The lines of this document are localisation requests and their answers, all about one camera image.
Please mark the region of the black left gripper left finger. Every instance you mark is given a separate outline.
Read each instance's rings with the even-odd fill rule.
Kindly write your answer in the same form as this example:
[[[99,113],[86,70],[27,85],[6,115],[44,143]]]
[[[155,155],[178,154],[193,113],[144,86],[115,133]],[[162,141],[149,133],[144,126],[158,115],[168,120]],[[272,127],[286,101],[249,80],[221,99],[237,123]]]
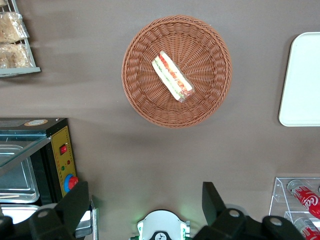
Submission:
[[[74,240],[75,231],[89,209],[89,187],[78,182],[54,207],[43,205],[28,219],[14,224],[9,216],[0,218],[2,240]]]

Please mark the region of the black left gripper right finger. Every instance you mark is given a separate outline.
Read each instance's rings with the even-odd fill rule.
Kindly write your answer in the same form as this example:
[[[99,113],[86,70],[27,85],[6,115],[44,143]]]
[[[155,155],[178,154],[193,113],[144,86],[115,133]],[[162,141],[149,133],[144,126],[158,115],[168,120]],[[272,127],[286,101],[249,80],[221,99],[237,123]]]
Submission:
[[[287,219],[265,216],[258,222],[241,210],[226,207],[212,182],[202,184],[202,211],[207,225],[194,240],[303,240]]]

